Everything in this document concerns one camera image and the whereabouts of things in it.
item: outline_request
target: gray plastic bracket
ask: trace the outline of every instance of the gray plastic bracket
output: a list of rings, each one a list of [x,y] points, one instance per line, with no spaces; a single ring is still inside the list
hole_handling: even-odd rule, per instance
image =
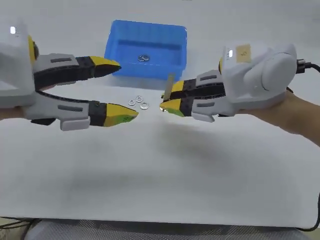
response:
[[[218,70],[211,70],[200,74],[196,78],[196,86],[223,83],[222,76]],[[283,92],[268,100],[232,103],[228,101],[227,96],[211,99],[195,99],[192,105],[192,117],[196,120],[212,123],[215,121],[214,115],[234,116],[241,109],[263,109],[268,108],[280,101],[286,96]]]
[[[41,72],[51,68],[60,68],[67,66],[79,66],[79,63],[75,56],[62,53],[39,55],[33,65],[33,73]]]
[[[71,102],[36,93],[34,105],[23,107],[24,117],[29,120],[60,120],[63,131],[87,129],[90,126],[89,103]]]
[[[207,72],[204,72],[202,74],[199,74],[196,77],[195,86],[201,86],[206,84],[214,84],[214,83],[222,83],[222,76],[219,72],[219,70],[210,70]]]

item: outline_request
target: yellow label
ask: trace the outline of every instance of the yellow label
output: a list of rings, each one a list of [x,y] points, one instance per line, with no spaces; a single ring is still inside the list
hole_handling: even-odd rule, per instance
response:
[[[239,45],[235,48],[237,63],[251,63],[251,46],[250,44]]]

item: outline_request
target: white tabletop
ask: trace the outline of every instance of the white tabletop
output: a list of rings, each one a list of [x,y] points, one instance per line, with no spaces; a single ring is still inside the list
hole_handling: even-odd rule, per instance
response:
[[[40,53],[103,56],[115,19],[182,25],[183,77],[216,69],[226,41],[296,44],[320,63],[317,1],[11,0]],[[320,104],[312,70],[290,86]],[[300,136],[241,115],[215,123],[159,111],[163,81],[115,78],[59,86],[69,98],[150,103],[130,123],[62,132],[23,119],[0,123],[0,216],[311,227],[320,150]]]

